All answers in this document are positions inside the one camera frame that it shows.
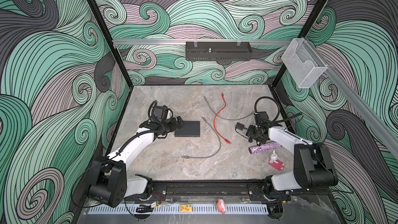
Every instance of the red ethernet cable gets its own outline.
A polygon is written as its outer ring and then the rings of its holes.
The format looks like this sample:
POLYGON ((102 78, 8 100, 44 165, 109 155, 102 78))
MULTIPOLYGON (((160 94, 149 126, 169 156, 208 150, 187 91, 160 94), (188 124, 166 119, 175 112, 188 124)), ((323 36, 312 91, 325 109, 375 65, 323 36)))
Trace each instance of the red ethernet cable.
POLYGON ((224 99, 224 94, 222 93, 221 96, 222 96, 222 100, 224 101, 225 106, 224 106, 224 107, 216 114, 216 116, 214 117, 213 125, 214 125, 214 129, 216 130, 217 134, 220 135, 220 137, 221 137, 222 139, 224 139, 228 144, 230 144, 231 142, 229 142, 228 139, 226 139, 226 138, 224 138, 223 136, 221 136, 221 134, 217 131, 217 128, 216 128, 216 117, 217 117, 217 115, 218 115, 222 110, 224 110, 224 108, 226 107, 226 102, 225 102, 225 99, 224 99))

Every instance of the red wire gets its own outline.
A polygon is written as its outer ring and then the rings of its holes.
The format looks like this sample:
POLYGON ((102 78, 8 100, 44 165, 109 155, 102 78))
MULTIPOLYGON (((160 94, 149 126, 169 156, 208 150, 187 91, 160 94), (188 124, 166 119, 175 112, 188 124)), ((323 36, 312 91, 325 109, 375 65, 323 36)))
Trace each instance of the red wire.
POLYGON ((224 110, 224 108, 226 107, 226 102, 225 102, 225 99, 224 99, 224 94, 222 93, 221 96, 222 96, 222 100, 224 101, 225 106, 224 106, 224 107, 216 114, 216 116, 214 117, 213 125, 214 125, 214 129, 216 130, 217 134, 220 135, 220 137, 221 137, 222 139, 224 139, 228 144, 230 144, 231 142, 229 142, 228 139, 224 138, 224 137, 217 131, 217 128, 216 128, 216 117, 217 117, 217 115, 218 115, 222 110, 224 110))
POLYGON ((158 193, 159 196, 160 196, 160 203, 159 203, 159 204, 161 204, 162 201, 163 201, 162 195, 161 195, 159 192, 156 192, 156 191, 154 191, 154 192, 152 193, 152 195, 153 195, 153 194, 156 194, 156 193, 158 193))

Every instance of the black cable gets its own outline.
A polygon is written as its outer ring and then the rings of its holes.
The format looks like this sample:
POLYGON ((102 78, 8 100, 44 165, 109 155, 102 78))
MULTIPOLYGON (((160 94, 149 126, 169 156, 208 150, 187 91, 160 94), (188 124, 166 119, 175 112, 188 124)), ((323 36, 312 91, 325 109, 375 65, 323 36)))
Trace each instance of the black cable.
POLYGON ((259 117, 262 121, 267 122, 267 123, 281 123, 281 122, 286 122, 286 121, 288 121, 288 120, 291 120, 292 118, 296 118, 296 117, 302 115, 302 112, 300 112, 300 113, 297 113, 297 114, 295 114, 295 115, 293 115, 293 116, 290 116, 290 117, 288 117, 288 118, 284 118, 284 119, 282 119, 282 120, 277 121, 276 119, 279 117, 279 114, 280 114, 280 112, 281 112, 281 107, 280 107, 280 105, 278 104, 278 102, 277 102, 275 99, 273 99, 273 98, 271 98, 271 97, 268 97, 268 96, 259 97, 259 98, 256 100, 256 102, 254 103, 254 111, 255 111, 254 114, 257 114, 258 117, 259 117), (262 100, 262 99, 270 99, 270 100, 272 100, 273 102, 275 102, 276 106, 278 107, 278 113, 276 114, 276 117, 274 118, 274 120, 270 121, 270 120, 263 119, 263 118, 260 116, 260 114, 258 113, 258 111, 257 111, 257 103, 258 103, 260 100, 262 100))
POLYGON ((281 221, 281 216, 280 216, 280 214, 281 214, 281 205, 280 204, 278 205, 278 212, 279 212, 278 221, 281 221))
MULTIPOLYGON (((309 143, 307 143, 304 139, 301 139, 301 141, 305 142, 307 145, 310 145, 309 143)), ((316 156, 315 152, 314 152, 314 148, 312 147, 311 152, 314 154, 314 157, 316 158, 316 160, 319 162, 319 164, 327 171, 329 172, 334 178, 336 178, 337 180, 339 180, 338 177, 336 177, 330 170, 328 170, 323 164, 322 162, 319 160, 319 158, 316 156)), ((321 188, 321 187, 316 187, 318 189, 328 189, 331 191, 337 191, 337 192, 342 192, 342 193, 349 193, 349 194, 353 194, 354 192, 348 192, 348 191, 341 191, 341 190, 337 190, 337 189, 329 189, 329 188, 321 188)))
POLYGON ((124 202, 125 202, 125 206, 126 206, 127 211, 128 211, 132 216, 134 216, 134 218, 136 218, 137 220, 139 220, 132 212, 130 212, 130 210, 129 210, 129 208, 127 207, 127 204, 126 204, 126 200, 125 200, 124 202))
POLYGON ((243 136, 241 133, 239 133, 239 132, 236 130, 236 128, 235 128, 235 132, 236 132, 237 134, 241 135, 242 137, 246 138, 246 139, 249 139, 249 138, 250 138, 250 137, 245 137, 245 136, 243 136))
POLYGON ((341 193, 347 193, 347 194, 354 194, 354 192, 348 192, 348 191, 342 191, 342 190, 337 190, 337 189, 329 189, 329 188, 321 188, 321 187, 316 187, 317 189, 328 189, 331 191, 337 191, 337 192, 341 192, 341 193))
POLYGON ((119 155, 119 154, 124 150, 124 148, 126 148, 126 146, 127 146, 131 141, 133 141, 134 139, 138 138, 139 136, 142 136, 142 135, 147 134, 147 133, 154 133, 154 132, 160 132, 160 131, 164 131, 164 129, 163 129, 163 130, 148 130, 148 131, 143 131, 143 132, 140 132, 140 133, 135 134, 134 136, 132 136, 131 138, 129 138, 129 139, 122 145, 122 147, 120 147, 120 149, 117 151, 117 154, 119 155))
POLYGON ((277 204, 274 204, 274 205, 271 205, 271 206, 267 206, 267 208, 272 208, 272 207, 276 207, 276 206, 278 206, 278 205, 280 205, 280 204, 282 204, 283 202, 279 202, 279 203, 277 203, 277 204))
POLYGON ((283 130, 286 130, 287 128, 292 127, 294 124, 296 124, 296 128, 297 128, 297 124, 298 124, 303 118, 304 118, 304 116, 301 117, 301 119, 300 119, 299 121, 297 121, 296 123, 291 124, 290 126, 286 127, 286 128, 283 129, 283 130))
POLYGON ((153 212, 153 208, 151 208, 150 205, 144 205, 144 204, 140 204, 140 206, 138 206, 135 211, 139 214, 143 214, 143 213, 149 213, 149 212, 153 212))
POLYGON ((72 186, 72 190, 70 191, 70 200, 72 201, 73 205, 75 205, 76 207, 80 207, 80 208, 92 208, 92 207, 100 206, 100 205, 102 204, 102 203, 99 203, 99 204, 97 204, 97 205, 88 206, 88 207, 78 205, 78 204, 77 204, 76 202, 74 202, 74 200, 73 200, 73 189, 76 187, 77 182, 78 182, 79 179, 84 175, 84 173, 86 173, 88 170, 90 170, 90 169, 93 168, 93 167, 96 167, 96 166, 99 165, 99 164, 103 164, 103 163, 105 163, 105 162, 108 162, 108 161, 112 160, 113 158, 115 158, 115 157, 117 157, 117 156, 118 156, 118 155, 116 155, 116 156, 114 156, 114 157, 112 157, 112 158, 109 158, 109 159, 107 159, 107 160, 105 160, 105 161, 103 161, 103 162, 101 162, 101 163, 94 164, 93 166, 91 166, 91 167, 89 167, 88 169, 86 169, 86 170, 77 178, 77 180, 74 182, 74 184, 73 184, 73 186, 72 186))
POLYGON ((151 116, 152 116, 152 114, 153 114, 153 112, 151 113, 150 111, 151 111, 151 109, 152 109, 152 107, 155 107, 155 106, 157 106, 158 105, 158 101, 153 101, 152 103, 151 103, 151 105, 149 106, 149 108, 148 108, 148 118, 150 119, 151 118, 151 116))
POLYGON ((276 114, 275 118, 273 119, 273 121, 275 121, 275 120, 279 117, 279 113, 281 112, 281 107, 279 106, 278 102, 277 102, 275 99, 271 98, 271 97, 268 97, 268 96, 259 97, 259 98, 256 100, 256 103, 254 103, 254 112, 255 112, 256 114, 258 114, 258 111, 257 111, 257 103, 258 103, 260 100, 262 100, 262 99, 270 99, 270 100, 272 100, 273 102, 275 102, 276 106, 278 107, 278 113, 276 114))

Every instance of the white cable tray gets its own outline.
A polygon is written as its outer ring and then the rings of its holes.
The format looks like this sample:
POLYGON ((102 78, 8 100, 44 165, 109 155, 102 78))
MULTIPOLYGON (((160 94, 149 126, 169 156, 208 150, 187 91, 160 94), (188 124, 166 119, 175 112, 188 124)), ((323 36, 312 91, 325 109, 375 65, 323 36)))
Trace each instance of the white cable tray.
POLYGON ((316 48, 304 38, 292 40, 282 55, 282 61, 298 88, 311 87, 327 68, 316 48), (321 64, 316 63, 312 55, 316 55, 321 64))
MULTIPOLYGON (((128 203, 127 207, 133 214, 138 214, 135 209, 139 204, 128 203)), ((161 204, 153 210, 153 212, 146 214, 221 214, 217 210, 215 204, 192 204, 192 212, 178 212, 180 204, 161 204)), ((100 205, 92 207, 88 211, 88 214, 130 214, 124 203, 121 203, 115 208, 111 208, 107 205, 100 205)), ((226 204, 225 214, 268 214, 267 206, 262 204, 226 204)))

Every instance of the power adapter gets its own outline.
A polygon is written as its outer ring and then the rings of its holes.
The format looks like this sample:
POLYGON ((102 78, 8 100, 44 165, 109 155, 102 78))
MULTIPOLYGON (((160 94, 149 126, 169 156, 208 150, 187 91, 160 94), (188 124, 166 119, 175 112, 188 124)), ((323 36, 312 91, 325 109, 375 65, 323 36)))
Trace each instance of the power adapter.
POLYGON ((237 122, 236 125, 235 125, 235 129, 243 131, 244 128, 245 128, 245 125, 241 124, 239 122, 237 122))

